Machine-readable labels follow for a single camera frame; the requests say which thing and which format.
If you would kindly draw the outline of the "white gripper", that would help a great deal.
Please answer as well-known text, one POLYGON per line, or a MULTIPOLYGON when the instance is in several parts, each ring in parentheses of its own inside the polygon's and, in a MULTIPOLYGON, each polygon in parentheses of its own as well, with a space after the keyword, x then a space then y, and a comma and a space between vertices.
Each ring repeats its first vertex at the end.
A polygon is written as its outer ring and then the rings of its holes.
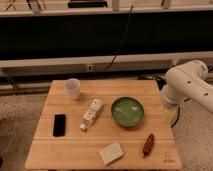
POLYGON ((163 117, 167 124, 172 125, 177 118, 177 107, 163 107, 163 117))

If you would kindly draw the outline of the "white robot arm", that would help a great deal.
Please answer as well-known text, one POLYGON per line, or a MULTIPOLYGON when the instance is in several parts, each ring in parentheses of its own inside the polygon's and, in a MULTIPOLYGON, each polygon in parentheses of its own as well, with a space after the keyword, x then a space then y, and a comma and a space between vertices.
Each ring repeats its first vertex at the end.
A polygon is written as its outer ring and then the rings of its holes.
POLYGON ((172 126, 178 118, 178 106, 186 99, 192 99, 213 114, 213 86, 205 79, 207 65, 192 60, 170 68, 165 74, 166 84, 160 91, 166 122, 172 126))

